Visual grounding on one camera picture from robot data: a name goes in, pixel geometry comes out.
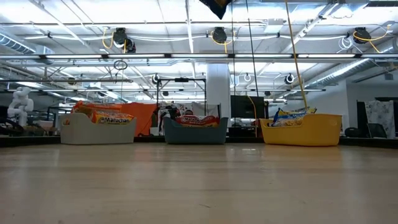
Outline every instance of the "orange cloth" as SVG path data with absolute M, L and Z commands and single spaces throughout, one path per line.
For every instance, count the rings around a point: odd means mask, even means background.
M 136 136 L 138 134 L 149 135 L 152 125 L 152 114 L 156 109 L 156 104 L 126 103 L 122 104 L 122 113 L 129 114 L 137 118 Z

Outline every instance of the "gray bin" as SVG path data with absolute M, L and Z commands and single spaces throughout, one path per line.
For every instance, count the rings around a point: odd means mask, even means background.
M 129 124 L 95 124 L 86 114 L 60 116 L 62 144 L 123 144 L 133 143 L 136 132 L 134 118 Z
M 216 128 L 184 127 L 164 118 L 165 140 L 169 144 L 224 144 L 228 118 L 222 118 Z

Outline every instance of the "computer monitor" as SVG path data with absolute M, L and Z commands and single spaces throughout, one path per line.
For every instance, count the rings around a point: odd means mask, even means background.
M 253 104 L 256 107 L 256 115 L 254 115 Z M 231 117 L 265 118 L 264 97 L 231 96 Z

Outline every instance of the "yellow bin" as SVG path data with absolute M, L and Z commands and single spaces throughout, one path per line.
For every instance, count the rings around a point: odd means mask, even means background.
M 261 119 L 266 144 L 291 146 L 336 146 L 340 138 L 341 115 L 307 114 L 300 126 L 268 127 L 270 119 Z

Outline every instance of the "floor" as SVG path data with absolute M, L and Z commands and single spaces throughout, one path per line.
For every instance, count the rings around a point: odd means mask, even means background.
M 0 149 L 0 223 L 397 223 L 398 151 L 365 147 Z

